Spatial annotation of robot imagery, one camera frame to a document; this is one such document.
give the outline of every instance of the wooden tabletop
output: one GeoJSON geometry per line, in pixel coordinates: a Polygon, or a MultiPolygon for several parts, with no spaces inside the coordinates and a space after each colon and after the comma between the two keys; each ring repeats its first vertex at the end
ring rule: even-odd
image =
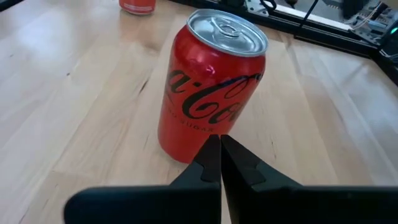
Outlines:
{"type": "MultiPolygon", "coordinates": [[[[62,223],[78,190],[168,184],[184,170],[156,129],[172,41],[193,10],[25,0],[0,13],[0,223],[62,223]]],[[[371,60],[261,29],[266,74],[230,135],[302,184],[397,184],[398,88],[371,60]]]]}

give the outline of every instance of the soda can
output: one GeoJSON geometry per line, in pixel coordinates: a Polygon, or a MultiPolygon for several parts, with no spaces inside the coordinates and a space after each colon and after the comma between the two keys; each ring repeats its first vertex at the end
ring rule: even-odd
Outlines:
{"type": "Polygon", "coordinates": [[[228,134],[265,68],[266,35],[249,21],[199,9],[174,39],[158,126],[159,143],[189,163],[210,134],[228,134]]]}
{"type": "Polygon", "coordinates": [[[155,10],[156,0],[119,0],[119,5],[127,12],[136,15],[151,14],[155,10]]]}

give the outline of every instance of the coca-cola can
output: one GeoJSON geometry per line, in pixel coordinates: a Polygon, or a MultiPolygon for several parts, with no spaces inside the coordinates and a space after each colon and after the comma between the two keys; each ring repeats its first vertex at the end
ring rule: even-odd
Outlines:
{"type": "Polygon", "coordinates": [[[127,12],[147,15],[155,10],[156,0],[119,0],[119,5],[127,12]]]}
{"type": "Polygon", "coordinates": [[[195,11],[172,46],[158,138],[189,163],[210,134],[228,134],[266,68],[266,35],[249,21],[195,11]]]}

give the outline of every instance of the aluminum can lid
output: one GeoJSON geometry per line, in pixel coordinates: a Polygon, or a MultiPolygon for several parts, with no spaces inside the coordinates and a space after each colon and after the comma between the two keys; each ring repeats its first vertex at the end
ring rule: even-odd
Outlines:
{"type": "Polygon", "coordinates": [[[268,48],[268,38],[258,27],[227,12],[196,10],[187,26],[197,39],[227,54],[256,57],[264,55],[268,48]]]}

